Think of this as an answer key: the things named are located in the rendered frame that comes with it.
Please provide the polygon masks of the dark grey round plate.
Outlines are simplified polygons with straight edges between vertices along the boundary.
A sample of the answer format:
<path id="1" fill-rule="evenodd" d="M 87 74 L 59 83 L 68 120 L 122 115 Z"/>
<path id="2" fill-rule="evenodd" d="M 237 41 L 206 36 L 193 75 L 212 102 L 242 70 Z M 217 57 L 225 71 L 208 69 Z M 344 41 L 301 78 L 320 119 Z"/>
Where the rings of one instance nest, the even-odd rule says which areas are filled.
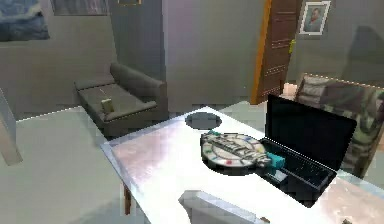
<path id="1" fill-rule="evenodd" d="M 196 112 L 188 115 L 185 118 L 186 124 L 198 130 L 211 130 L 219 127 L 222 123 L 218 115 L 208 112 Z"/>

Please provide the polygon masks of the round patterned model ship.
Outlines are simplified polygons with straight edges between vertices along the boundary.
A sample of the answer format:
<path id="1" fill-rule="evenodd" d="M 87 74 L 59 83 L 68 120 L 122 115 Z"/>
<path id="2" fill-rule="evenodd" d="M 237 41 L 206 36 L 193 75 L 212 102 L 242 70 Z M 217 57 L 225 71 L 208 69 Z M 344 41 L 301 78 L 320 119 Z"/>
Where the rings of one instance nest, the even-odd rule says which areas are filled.
<path id="1" fill-rule="evenodd" d="M 200 152 L 208 168 L 224 175 L 243 176 L 277 170 L 286 163 L 284 157 L 269 152 L 260 140 L 240 133 L 213 130 L 203 133 Z"/>

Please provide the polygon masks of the white glossy table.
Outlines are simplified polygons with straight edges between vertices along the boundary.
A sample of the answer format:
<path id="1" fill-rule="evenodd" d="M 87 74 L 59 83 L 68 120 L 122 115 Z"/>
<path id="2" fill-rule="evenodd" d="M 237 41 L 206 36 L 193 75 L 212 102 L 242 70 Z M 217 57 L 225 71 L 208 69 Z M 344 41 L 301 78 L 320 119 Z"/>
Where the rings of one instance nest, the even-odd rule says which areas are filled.
<path id="1" fill-rule="evenodd" d="M 384 224 L 384 190 L 342 170 L 311 208 L 258 175 L 229 177 L 200 156 L 202 132 L 184 116 L 114 139 L 102 149 L 152 224 L 190 224 L 178 199 L 184 192 L 271 224 Z"/>

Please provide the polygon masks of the dark grey sofa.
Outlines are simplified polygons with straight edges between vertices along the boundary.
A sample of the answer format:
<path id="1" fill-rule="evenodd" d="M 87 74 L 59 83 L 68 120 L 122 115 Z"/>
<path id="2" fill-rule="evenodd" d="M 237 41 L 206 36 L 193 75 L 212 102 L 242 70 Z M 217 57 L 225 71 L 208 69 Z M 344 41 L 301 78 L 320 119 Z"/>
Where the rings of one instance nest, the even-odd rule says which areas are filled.
<path id="1" fill-rule="evenodd" d="M 74 82 L 80 105 L 107 139 L 155 125 L 169 118 L 166 83 L 128 66 L 112 63 L 110 74 Z M 114 111 L 104 114 L 110 98 Z"/>

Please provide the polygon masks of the small olive box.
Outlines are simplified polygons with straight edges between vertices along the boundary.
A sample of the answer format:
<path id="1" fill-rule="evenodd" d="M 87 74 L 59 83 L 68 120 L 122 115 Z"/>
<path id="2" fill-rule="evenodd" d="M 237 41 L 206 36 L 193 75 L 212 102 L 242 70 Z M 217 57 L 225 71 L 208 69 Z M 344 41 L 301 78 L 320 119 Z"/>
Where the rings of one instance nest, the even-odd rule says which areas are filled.
<path id="1" fill-rule="evenodd" d="M 113 103 L 110 98 L 101 101 L 104 114 L 110 114 L 114 111 Z"/>

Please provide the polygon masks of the white chair back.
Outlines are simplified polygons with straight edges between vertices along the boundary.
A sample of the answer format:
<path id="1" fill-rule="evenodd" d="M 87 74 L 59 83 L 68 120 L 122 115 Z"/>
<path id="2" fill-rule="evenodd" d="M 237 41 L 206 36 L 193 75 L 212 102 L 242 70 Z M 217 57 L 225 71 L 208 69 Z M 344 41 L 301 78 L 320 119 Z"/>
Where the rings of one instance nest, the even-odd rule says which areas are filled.
<path id="1" fill-rule="evenodd" d="M 267 224 L 255 214 L 200 190 L 187 190 L 179 198 L 191 224 Z"/>

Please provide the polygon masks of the brown wooden door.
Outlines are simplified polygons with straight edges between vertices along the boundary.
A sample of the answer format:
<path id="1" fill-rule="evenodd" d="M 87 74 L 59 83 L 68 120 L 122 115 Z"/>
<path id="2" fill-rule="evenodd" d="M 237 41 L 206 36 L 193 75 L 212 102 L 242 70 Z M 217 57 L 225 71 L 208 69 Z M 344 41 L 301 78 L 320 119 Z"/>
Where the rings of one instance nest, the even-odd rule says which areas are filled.
<path id="1" fill-rule="evenodd" d="M 302 0 L 265 0 L 251 104 L 266 101 L 269 94 L 283 93 L 292 54 L 289 46 L 296 36 L 301 7 Z"/>

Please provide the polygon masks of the black open laptop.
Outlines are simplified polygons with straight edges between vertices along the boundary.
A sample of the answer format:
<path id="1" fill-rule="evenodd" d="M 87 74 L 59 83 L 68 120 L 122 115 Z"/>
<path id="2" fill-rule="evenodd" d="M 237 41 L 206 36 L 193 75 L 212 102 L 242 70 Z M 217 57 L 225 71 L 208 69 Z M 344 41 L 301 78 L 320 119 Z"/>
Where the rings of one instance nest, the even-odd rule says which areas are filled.
<path id="1" fill-rule="evenodd" d="M 341 168 L 357 121 L 279 96 L 267 100 L 266 151 L 285 159 L 281 180 L 270 183 L 312 207 Z"/>

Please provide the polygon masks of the white framed portrait picture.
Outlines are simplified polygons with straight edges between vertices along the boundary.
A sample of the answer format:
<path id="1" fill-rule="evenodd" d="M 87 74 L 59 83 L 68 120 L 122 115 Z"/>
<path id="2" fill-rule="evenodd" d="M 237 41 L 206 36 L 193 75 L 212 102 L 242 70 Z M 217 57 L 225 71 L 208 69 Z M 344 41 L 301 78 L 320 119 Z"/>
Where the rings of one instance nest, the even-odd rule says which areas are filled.
<path id="1" fill-rule="evenodd" d="M 322 35 L 330 5 L 330 1 L 307 1 L 299 33 L 311 36 Z"/>

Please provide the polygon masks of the pale grey slanted furniture leg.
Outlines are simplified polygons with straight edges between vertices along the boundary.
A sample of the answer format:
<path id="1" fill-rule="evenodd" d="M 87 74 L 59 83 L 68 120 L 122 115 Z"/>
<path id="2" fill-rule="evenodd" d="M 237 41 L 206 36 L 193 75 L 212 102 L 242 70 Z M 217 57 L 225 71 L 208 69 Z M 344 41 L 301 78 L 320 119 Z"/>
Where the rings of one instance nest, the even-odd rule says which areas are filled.
<path id="1" fill-rule="evenodd" d="M 8 166 L 23 161 L 16 143 L 16 120 L 0 88 L 0 154 Z"/>

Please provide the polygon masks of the grey framed wall picture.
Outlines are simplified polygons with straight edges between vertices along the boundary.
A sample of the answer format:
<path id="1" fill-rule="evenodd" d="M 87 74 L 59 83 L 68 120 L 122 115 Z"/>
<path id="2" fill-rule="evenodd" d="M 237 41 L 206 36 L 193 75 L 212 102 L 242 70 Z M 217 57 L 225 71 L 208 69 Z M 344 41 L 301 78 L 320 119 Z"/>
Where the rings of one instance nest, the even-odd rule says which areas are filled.
<path id="1" fill-rule="evenodd" d="M 105 16 L 106 0 L 51 0 L 55 16 Z"/>

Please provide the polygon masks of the blue wall painting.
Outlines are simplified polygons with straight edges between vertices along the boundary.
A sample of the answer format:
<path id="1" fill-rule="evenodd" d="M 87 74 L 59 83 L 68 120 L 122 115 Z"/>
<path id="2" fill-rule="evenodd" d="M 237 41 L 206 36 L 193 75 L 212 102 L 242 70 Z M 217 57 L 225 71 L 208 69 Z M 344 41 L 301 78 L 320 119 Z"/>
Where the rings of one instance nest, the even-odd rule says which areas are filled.
<path id="1" fill-rule="evenodd" d="M 0 42 L 49 38 L 39 0 L 0 0 Z"/>

